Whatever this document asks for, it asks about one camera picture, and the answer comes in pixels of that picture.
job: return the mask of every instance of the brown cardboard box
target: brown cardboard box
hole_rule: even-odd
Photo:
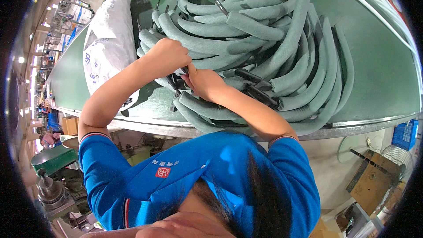
[[[385,168],[393,175],[399,173],[399,166],[378,153],[367,150],[364,154],[371,161]],[[363,160],[354,177],[346,186],[346,191],[371,215],[390,188],[392,179],[378,168]]]
[[[309,238],[340,238],[340,232],[333,232],[328,230],[325,222],[319,219]]]
[[[78,117],[62,118],[62,129],[64,135],[78,135]]]

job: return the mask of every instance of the pile of foam tubes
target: pile of foam tubes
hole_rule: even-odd
[[[137,55],[164,37],[178,40],[197,68],[270,106],[298,135],[322,128],[345,105],[354,83],[350,49],[341,28],[319,17],[310,0],[214,1],[177,0],[174,10],[153,10]],[[177,73],[156,82],[176,91],[173,104],[194,127],[252,134],[239,115],[191,95]]]

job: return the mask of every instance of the factory worker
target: factory worker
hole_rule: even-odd
[[[84,238],[306,238],[320,215],[308,158],[274,110],[199,70],[188,50],[162,39],[104,83],[79,121],[79,158],[89,206],[107,232]],[[240,115],[263,140],[216,132],[175,145],[131,167],[106,126],[136,90],[188,66],[196,95]]]

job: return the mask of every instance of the red logo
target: red logo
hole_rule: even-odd
[[[159,169],[156,172],[156,177],[167,178],[170,172],[171,172],[171,169],[168,167],[159,167]]]

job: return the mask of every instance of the black hair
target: black hair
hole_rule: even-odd
[[[281,184],[275,180],[274,175],[268,167],[259,168],[252,153],[248,153],[247,172],[250,183],[250,190],[254,206],[252,237],[289,237],[291,230],[291,202],[286,191],[283,191]],[[221,188],[215,184],[216,193],[219,199],[210,190],[203,179],[195,182],[192,190],[203,200],[209,208],[226,223],[226,227],[237,238],[245,238],[240,227],[235,223],[232,213],[225,202]],[[163,209],[156,220],[162,220],[178,211],[179,206],[168,206]]]

